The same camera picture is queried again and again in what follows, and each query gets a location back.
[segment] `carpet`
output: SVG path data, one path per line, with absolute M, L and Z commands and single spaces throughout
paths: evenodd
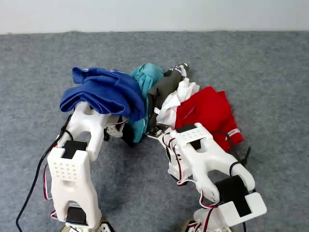
M 252 147 L 247 169 L 268 210 L 247 230 L 307 231 L 309 33 L 224 31 L 1 35 L 1 231 L 17 231 L 39 158 L 67 117 L 59 102 L 73 86 L 72 67 L 130 73 L 146 62 L 164 69 L 188 62 L 192 81 L 226 91 L 245 138 L 238 151 Z M 150 138 L 134 149 L 115 138 L 103 144 L 91 175 L 117 232 L 178 232 L 199 209 L 195 186 L 178 187 L 167 169 L 164 149 Z M 20 220 L 23 231 L 59 231 L 52 210 L 40 175 Z

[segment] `black cable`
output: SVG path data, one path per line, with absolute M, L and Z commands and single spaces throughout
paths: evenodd
M 241 159 L 240 159 L 240 157 L 239 157 L 239 155 L 238 155 L 238 153 L 237 153 L 237 151 L 236 151 L 236 149 L 235 149 L 235 147 L 234 147 L 234 145 L 233 145 L 233 142 L 232 142 L 232 140 L 231 140 L 231 137 L 229 136 L 229 134 L 228 133 L 226 133 L 224 130 L 215 130 L 215 131 L 212 131 L 211 132 L 211 134 L 213 134 L 213 133 L 216 133 L 216 134 L 225 134 L 225 136 L 226 136 L 226 138 L 227 138 L 227 140 L 228 140 L 228 143 L 230 144 L 230 147 L 231 147 L 231 149 L 232 149 L 232 151 L 233 151 L 233 153 L 234 153 L 234 156 L 235 156 L 235 158 L 238 160 L 238 161 L 241 161 Z
M 77 229 L 75 229 L 74 227 L 72 227 L 72 226 L 70 226 L 74 231 L 77 231 L 77 232 L 79 232 Z
M 232 176 L 232 170 L 233 170 L 233 167 L 236 165 L 236 164 L 239 164 L 240 162 L 239 161 L 236 161 L 236 162 L 234 162 L 234 163 L 232 163 L 231 164 L 231 166 L 230 166 L 230 176 Z
M 19 214 L 18 214 L 18 216 L 17 216 L 17 218 L 16 218 L 16 221 L 15 221 L 16 226 L 17 226 L 17 228 L 18 228 L 18 230 L 19 230 L 20 232 L 22 232 L 22 229 L 20 228 L 19 222 L 18 222 L 18 221 L 19 221 L 21 215 L 23 214 L 23 212 L 24 212 L 24 210 L 25 210 L 25 208 L 26 208 L 26 206 L 27 206 L 27 204 L 28 204 L 28 201 L 29 201 L 29 199 L 30 199 L 30 197 L 31 197 L 31 195 L 32 195 L 33 190 L 34 190 L 35 184 L 37 183 L 37 180 L 38 180 L 38 177 L 39 177 L 39 173 L 40 173 L 41 165 L 42 165 L 44 159 L 46 158 L 46 156 L 49 154 L 49 152 L 53 149 L 53 147 L 58 143 L 58 141 L 61 139 L 61 137 L 63 136 L 63 134 L 66 132 L 66 127 L 67 127 L 67 125 L 68 125 L 68 123 L 69 123 L 71 117 L 72 117 L 72 115 L 69 115 L 69 116 L 68 116 L 67 121 L 65 122 L 64 126 L 63 126 L 63 127 L 61 128 L 61 130 L 60 130 L 59 136 L 58 136 L 58 137 L 56 138 L 56 140 L 49 146 L 49 148 L 44 152 L 44 154 L 43 154 L 42 157 L 40 158 L 40 161 L 39 161 L 38 166 L 37 166 L 37 171 L 35 172 L 35 176 L 34 176 L 34 179 L 33 179 L 33 182 L 32 182 L 31 188 L 30 188 L 30 191 L 29 191 L 28 196 L 27 196 L 27 198 L 26 198 L 26 200 L 25 200 L 25 202 L 24 202 L 24 205 L 23 205 L 23 207 L 21 208 L 21 210 L 20 210 L 20 212 L 19 212 Z
M 243 226 L 243 232 L 247 232 L 246 222 L 243 222 L 242 226 Z

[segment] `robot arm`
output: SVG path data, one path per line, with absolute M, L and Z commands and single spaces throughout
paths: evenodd
M 104 131 L 114 137 L 122 136 L 124 123 L 118 120 L 119 116 L 101 115 L 81 102 L 66 127 L 70 134 L 64 133 L 48 155 L 57 219 L 79 231 L 88 232 L 100 226 L 102 214 L 91 181 L 90 161 L 98 157 Z M 71 140 L 71 136 L 75 139 L 83 131 L 90 132 L 89 143 Z
M 213 210 L 207 228 L 215 231 L 266 213 L 260 194 L 249 194 L 255 188 L 252 175 L 232 155 L 226 153 L 200 123 L 170 131 L 169 134 L 169 142 L 166 143 L 163 137 L 162 143 L 170 160 L 168 173 L 179 180 L 180 186 L 193 176 L 201 196 L 221 203 L 214 209 L 196 211 L 196 222 L 204 226 L 205 218 Z M 230 177 L 213 183 L 208 177 L 208 172 L 212 170 Z

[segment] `white wall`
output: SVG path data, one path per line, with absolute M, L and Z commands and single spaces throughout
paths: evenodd
M 309 0 L 0 0 L 0 34 L 308 30 Z

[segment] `pile of clothes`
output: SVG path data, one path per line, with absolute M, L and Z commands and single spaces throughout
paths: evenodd
M 128 118 L 123 133 L 126 142 L 136 144 L 158 125 L 172 129 L 200 122 L 225 151 L 231 142 L 243 141 L 224 91 L 213 87 L 200 90 L 188 78 L 189 65 L 179 64 L 163 71 L 147 63 L 130 75 L 119 70 L 73 68 L 73 81 L 79 86 L 65 91 L 60 110 L 68 112 L 86 101 L 100 114 Z

